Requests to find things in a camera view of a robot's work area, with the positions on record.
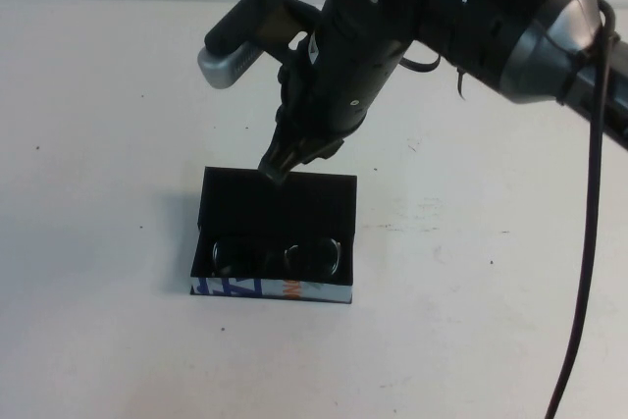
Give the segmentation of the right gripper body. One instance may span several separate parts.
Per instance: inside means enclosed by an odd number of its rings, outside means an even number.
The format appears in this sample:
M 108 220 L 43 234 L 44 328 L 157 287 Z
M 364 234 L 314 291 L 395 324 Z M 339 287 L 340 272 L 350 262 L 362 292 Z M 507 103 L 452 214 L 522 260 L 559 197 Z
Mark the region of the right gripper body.
M 301 164 L 315 159 L 329 159 L 343 145 L 343 138 L 337 132 L 323 128 L 323 111 L 313 91 L 315 71 L 309 56 L 311 39 L 312 36 L 308 35 L 298 43 L 278 73 L 282 104 L 276 117 L 274 137 L 284 146 L 302 141 L 304 153 Z

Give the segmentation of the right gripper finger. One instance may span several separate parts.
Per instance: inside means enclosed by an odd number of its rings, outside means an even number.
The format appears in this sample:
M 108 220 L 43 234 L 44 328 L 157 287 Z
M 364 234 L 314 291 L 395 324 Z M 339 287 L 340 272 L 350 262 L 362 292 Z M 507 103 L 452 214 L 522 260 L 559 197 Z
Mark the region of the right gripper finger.
M 285 146 L 282 156 L 282 177 L 285 179 L 290 172 L 303 160 L 303 142 L 295 141 Z
M 266 153 L 259 163 L 259 172 L 273 183 L 282 183 L 286 178 L 284 163 L 286 147 L 281 141 L 273 137 Z

